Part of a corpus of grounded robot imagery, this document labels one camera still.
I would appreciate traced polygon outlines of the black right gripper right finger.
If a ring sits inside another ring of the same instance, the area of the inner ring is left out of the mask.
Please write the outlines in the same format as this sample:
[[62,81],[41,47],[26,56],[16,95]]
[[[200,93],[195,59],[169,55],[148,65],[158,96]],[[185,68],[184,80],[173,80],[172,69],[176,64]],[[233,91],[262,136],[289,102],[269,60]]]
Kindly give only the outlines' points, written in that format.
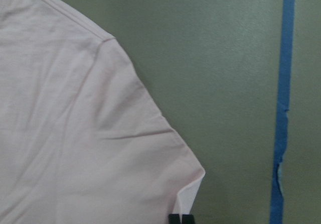
[[194,216],[192,214],[183,214],[182,224],[195,224]]

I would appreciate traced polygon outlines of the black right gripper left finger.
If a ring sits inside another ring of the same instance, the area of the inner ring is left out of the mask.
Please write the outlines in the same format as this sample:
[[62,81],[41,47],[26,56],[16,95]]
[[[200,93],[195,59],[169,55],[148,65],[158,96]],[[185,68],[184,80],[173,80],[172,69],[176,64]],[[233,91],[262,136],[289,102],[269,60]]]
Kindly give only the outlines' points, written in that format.
[[169,224],[181,224],[181,218],[179,214],[169,214],[168,215]]

